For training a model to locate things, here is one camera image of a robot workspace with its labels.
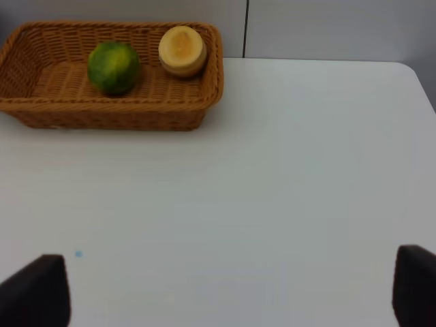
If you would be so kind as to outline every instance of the cut melon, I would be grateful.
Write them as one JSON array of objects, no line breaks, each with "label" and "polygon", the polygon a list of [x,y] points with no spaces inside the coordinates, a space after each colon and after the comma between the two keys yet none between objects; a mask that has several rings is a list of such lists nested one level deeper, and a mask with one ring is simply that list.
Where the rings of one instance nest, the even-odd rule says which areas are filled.
[{"label": "cut melon", "polygon": [[174,27],[165,33],[159,43],[159,59],[163,68],[177,76],[197,74],[206,57],[206,44],[191,27]]}]

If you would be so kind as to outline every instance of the table surface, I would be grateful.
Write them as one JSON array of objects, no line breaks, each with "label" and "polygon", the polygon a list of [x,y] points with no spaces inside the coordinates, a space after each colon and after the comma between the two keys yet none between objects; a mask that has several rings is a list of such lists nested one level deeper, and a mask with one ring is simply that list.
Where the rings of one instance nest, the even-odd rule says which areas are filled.
[{"label": "table surface", "polygon": [[1,115],[0,280],[63,254],[73,327],[397,326],[397,247],[436,251],[436,115],[415,73],[224,63],[189,133]]}]

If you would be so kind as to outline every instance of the white wall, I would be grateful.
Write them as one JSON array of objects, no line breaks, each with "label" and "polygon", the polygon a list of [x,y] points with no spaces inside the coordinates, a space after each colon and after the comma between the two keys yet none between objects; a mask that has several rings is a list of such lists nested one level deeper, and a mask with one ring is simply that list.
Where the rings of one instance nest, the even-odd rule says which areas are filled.
[{"label": "white wall", "polygon": [[246,57],[399,61],[436,107],[435,0],[250,0]]},{"label": "white wall", "polygon": [[193,20],[216,25],[224,55],[241,57],[245,8],[245,0],[0,0],[0,42],[29,20]]}]

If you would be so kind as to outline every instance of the brown wicker basket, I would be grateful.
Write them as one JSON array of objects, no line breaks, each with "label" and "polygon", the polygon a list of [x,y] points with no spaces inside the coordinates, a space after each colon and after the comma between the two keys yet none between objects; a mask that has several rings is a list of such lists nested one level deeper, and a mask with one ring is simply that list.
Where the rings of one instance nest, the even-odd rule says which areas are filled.
[{"label": "brown wicker basket", "polygon": [[[181,80],[159,62],[158,45],[177,25],[195,29],[208,48],[196,78]],[[104,41],[131,44],[142,77],[123,97],[105,97],[88,81],[89,53]],[[30,22],[0,53],[0,111],[29,127],[189,131],[223,93],[221,36],[197,22]]]}]

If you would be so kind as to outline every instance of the lime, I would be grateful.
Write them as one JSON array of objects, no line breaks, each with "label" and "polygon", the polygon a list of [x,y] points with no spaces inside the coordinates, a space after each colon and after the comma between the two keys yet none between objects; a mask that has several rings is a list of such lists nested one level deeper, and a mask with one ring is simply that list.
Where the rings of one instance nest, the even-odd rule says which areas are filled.
[{"label": "lime", "polygon": [[139,73],[138,53],[129,44],[101,43],[88,58],[91,84],[107,95],[120,95],[130,90]]}]

